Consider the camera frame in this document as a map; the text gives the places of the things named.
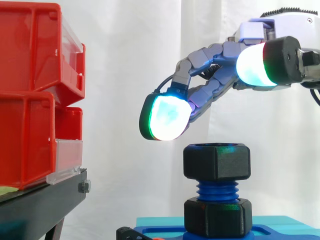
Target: bolt thread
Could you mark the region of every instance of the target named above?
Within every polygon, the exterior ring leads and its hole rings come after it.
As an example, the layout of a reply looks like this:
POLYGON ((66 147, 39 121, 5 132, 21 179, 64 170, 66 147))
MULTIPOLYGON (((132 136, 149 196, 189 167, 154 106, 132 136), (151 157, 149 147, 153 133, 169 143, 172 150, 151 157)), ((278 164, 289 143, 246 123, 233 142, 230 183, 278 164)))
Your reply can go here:
POLYGON ((212 182, 212 181, 198 181, 197 187, 199 190, 198 200, 205 202, 218 203, 237 203, 239 191, 235 181, 212 182))

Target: hexagonal nut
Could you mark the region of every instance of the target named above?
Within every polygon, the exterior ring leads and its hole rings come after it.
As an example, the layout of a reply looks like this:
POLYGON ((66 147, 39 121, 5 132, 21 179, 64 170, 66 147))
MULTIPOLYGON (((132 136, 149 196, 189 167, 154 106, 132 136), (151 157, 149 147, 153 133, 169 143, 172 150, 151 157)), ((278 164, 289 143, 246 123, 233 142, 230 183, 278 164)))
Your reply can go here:
POLYGON ((86 179, 82 182, 82 192, 83 193, 90 193, 91 190, 91 181, 89 179, 86 179))
POLYGON ((241 143, 190 144, 183 150, 183 173, 188 179, 199 181, 248 179, 250 149, 241 143))
POLYGON ((252 207, 238 203, 203 202, 196 197, 184 203, 184 227, 205 238, 242 238, 252 229, 252 207))

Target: white curtain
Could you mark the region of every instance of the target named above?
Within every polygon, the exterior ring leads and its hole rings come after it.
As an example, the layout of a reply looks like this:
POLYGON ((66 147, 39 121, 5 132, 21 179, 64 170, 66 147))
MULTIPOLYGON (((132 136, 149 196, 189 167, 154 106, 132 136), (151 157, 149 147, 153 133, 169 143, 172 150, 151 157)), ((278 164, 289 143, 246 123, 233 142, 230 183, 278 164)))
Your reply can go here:
MULTIPOLYGON (((65 218, 62 240, 112 240, 137 217, 183 216, 184 202, 196 196, 196 181, 183 176, 183 149, 203 142, 251 149, 252 176, 239 188, 254 215, 320 227, 320 107, 307 89, 231 89, 174 141, 144 140, 138 127, 145 97, 180 59, 265 11, 320 10, 318 0, 56 1, 86 45, 86 99, 75 106, 83 108, 82 166, 92 181, 65 218)), ((195 77, 191 85, 201 83, 195 77)))

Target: red storage bin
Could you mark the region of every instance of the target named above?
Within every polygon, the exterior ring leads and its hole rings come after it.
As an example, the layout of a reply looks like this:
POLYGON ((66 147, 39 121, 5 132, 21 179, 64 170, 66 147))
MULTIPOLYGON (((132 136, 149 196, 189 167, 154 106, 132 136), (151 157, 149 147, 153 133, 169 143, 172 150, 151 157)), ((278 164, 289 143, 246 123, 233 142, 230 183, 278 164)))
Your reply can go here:
POLYGON ((80 108, 55 107, 49 92, 0 91, 0 113, 0 186, 24 189, 79 173, 80 108))
POLYGON ((85 97, 85 46, 55 3, 0 1, 1 91, 47 91, 57 105, 85 97))

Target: robotic hand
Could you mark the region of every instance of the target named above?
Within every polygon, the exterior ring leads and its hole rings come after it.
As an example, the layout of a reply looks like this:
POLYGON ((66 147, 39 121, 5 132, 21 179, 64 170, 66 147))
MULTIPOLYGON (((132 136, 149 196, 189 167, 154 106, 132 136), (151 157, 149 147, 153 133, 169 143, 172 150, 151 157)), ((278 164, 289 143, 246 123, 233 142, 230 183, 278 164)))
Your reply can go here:
POLYGON ((273 91, 298 83, 320 105, 318 12, 281 8, 241 23, 223 44, 194 51, 145 99, 139 128, 148 140, 173 140, 230 88, 273 91), (205 85, 189 88, 201 76, 205 85), (161 88, 172 79, 166 92, 161 88))

